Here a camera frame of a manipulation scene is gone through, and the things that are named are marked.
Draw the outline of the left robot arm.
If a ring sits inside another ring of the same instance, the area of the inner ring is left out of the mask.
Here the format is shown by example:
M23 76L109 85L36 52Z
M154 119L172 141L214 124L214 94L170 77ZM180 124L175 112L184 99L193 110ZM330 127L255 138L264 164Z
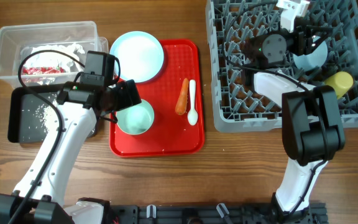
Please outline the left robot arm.
M54 110L57 118L35 160L11 194L0 194L0 223L113 223L107 200L81 198L64 207L73 165L96 123L116 123L115 112L141 102L134 80L122 81L117 57L89 51L84 70L59 85L56 103L21 85Z

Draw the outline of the light green bowl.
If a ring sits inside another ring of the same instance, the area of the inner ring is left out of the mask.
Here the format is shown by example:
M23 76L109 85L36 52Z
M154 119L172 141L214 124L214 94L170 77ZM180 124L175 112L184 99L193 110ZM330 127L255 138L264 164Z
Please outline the light green bowl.
M151 128L155 114L152 105L141 99L141 103L118 111L116 118L121 131L130 135L140 135Z

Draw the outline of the white tissue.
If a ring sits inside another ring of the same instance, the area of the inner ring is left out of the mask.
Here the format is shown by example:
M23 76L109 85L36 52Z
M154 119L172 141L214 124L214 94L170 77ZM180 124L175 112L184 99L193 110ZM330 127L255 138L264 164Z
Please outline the white tissue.
M56 50L59 52L63 52L77 61L80 61L80 56L85 55L85 50L80 44L71 44L71 45L43 45L40 47L34 47L31 53L38 52L41 50ZM45 52L41 54L37 54L32 56L30 59L26 61L24 64L25 68L55 68L60 70L61 72L75 72L80 71L81 66L76 63L71 58L64 56L62 54L58 54L55 52Z

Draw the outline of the red snack wrapper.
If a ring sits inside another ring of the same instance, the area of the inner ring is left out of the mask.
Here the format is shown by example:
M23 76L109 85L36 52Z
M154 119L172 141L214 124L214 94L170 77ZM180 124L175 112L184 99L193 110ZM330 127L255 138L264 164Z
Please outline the red snack wrapper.
M24 67L23 74L25 75L42 75L42 74L56 74L64 73L62 67Z

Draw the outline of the light blue rice bowl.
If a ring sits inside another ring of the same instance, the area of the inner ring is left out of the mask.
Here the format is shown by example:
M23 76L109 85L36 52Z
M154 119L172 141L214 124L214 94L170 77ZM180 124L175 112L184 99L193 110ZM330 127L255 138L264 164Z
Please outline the light blue rice bowl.
M293 54L293 61L296 68L303 69L308 72L316 67L321 67L325 64L328 57L328 46L324 41L313 53L308 55L297 56Z

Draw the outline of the yellow cup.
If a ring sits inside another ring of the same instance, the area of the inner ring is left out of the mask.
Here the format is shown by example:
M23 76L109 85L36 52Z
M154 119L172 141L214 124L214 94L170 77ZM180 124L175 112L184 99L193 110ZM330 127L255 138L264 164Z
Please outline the yellow cup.
M337 72L324 81L325 85L331 86L337 99L342 98L353 86L354 79L350 73Z

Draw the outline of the orange carrot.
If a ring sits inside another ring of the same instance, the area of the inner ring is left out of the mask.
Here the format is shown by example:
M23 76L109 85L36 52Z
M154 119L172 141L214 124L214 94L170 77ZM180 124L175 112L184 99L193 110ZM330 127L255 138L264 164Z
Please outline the orange carrot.
M183 115L186 112L189 82L190 81L187 78L183 80L180 94L175 106L175 112L178 115Z

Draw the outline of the white rice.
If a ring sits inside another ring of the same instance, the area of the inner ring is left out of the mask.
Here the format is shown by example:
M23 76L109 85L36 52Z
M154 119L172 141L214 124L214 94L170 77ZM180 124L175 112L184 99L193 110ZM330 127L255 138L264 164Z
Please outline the white rice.
M51 129L57 127L57 114L49 105L42 104L39 106L35 111L35 117L36 121L40 122L36 128L41 130L43 134L48 134Z

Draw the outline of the large light blue plate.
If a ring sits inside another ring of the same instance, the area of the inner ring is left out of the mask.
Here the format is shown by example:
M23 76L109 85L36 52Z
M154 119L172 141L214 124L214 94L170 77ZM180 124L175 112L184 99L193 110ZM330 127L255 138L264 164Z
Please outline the large light blue plate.
M119 59L120 67L115 63L115 73L121 73L121 79L143 83L155 77L164 63L164 51L161 43L151 34L143 31L131 31L122 34L112 44L109 53Z

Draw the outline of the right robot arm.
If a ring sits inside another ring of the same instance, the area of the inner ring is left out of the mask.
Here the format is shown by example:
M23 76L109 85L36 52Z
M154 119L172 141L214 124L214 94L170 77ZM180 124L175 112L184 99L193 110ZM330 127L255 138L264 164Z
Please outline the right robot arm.
M300 82L273 66L284 62L286 52L311 54L332 31L311 25L293 32L280 29L247 40L241 50L251 61L244 67L245 85L282 111L282 142L288 163L282 183L272 195L273 222L295 222L307 216L319 173L345 144L334 88Z

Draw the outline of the white spoon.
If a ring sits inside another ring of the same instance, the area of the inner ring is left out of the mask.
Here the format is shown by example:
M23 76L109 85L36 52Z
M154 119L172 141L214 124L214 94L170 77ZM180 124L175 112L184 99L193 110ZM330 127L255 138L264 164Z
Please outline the white spoon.
M198 113L195 109L195 93L196 93L196 82L195 80L190 80L189 82L190 110L188 112L188 122L191 126L194 126L198 121Z

